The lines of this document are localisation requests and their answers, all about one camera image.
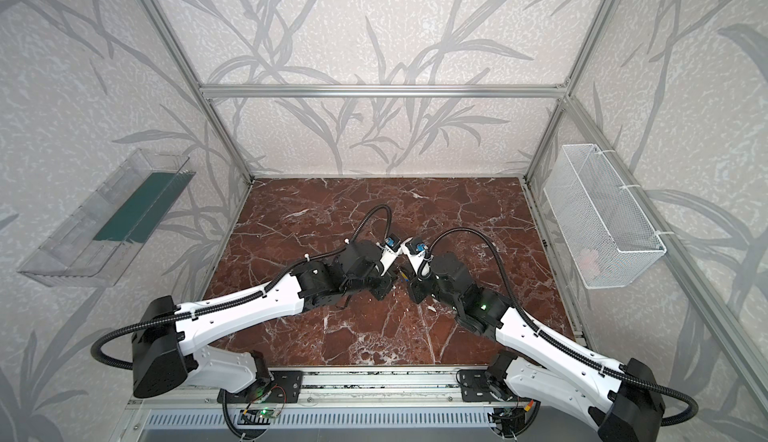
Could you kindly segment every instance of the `red marble surface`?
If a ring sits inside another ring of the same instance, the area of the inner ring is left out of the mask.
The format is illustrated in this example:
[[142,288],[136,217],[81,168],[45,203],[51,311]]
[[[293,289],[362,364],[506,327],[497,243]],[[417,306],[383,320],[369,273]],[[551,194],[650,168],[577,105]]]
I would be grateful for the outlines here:
[[[206,298],[269,281],[303,254],[343,243],[370,209],[388,203],[392,233],[431,242],[459,225],[494,240],[518,298],[534,317],[572,338],[542,243],[515,178],[335,178],[257,180],[216,269]],[[361,238],[379,240],[383,212]],[[504,293],[490,252],[467,233],[443,239],[478,283]],[[404,257],[396,263],[407,263]],[[487,364],[502,348],[453,321],[451,308],[430,297],[419,305],[396,283],[383,301],[367,291],[349,307],[322,307],[259,324],[214,344],[257,350],[269,365]]]

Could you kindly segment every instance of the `wire basket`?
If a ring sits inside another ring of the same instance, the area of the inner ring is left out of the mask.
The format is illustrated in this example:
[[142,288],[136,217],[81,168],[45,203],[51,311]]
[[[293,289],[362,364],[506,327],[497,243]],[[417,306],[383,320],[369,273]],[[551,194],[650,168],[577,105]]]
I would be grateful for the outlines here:
[[562,145],[544,193],[587,288],[626,287],[667,252],[597,145]]

